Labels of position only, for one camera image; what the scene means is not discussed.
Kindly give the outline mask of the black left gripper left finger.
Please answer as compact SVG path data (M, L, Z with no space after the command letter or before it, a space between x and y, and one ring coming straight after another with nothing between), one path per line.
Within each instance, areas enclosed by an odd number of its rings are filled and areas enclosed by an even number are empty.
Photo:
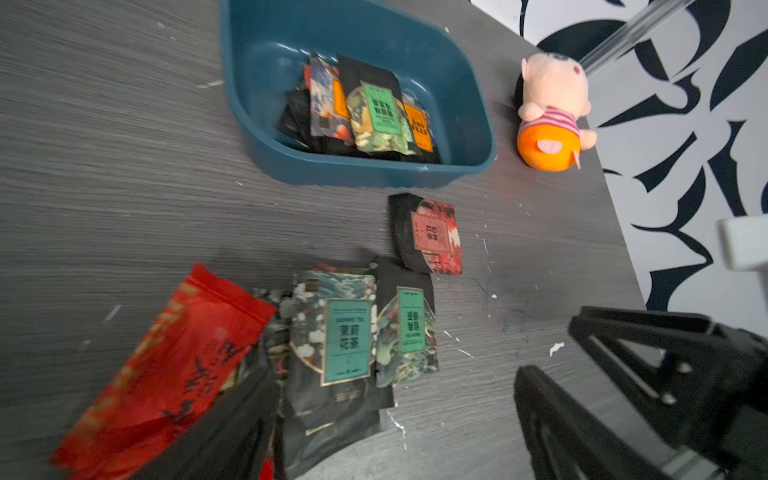
M275 375L256 368L132 475L134 479L258 479L276 425Z

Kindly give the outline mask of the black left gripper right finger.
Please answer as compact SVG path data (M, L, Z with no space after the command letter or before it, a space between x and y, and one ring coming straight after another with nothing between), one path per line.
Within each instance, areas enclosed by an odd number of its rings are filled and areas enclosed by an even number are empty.
M585 306L568 328L661 439L727 479L767 475L767 341L697 314ZM539 367L514 399L538 479L660 479Z

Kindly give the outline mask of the light green label tea bag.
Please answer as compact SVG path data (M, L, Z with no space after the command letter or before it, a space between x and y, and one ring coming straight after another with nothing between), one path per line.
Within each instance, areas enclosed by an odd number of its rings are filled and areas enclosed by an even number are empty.
M357 150L391 160L416 156L396 76L341 54L338 68Z

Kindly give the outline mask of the orange label blue tea bag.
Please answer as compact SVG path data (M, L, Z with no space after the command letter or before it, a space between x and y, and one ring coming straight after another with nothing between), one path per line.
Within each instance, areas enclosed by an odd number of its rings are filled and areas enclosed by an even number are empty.
M312 54L308 61L309 133L329 147L355 146L338 68Z

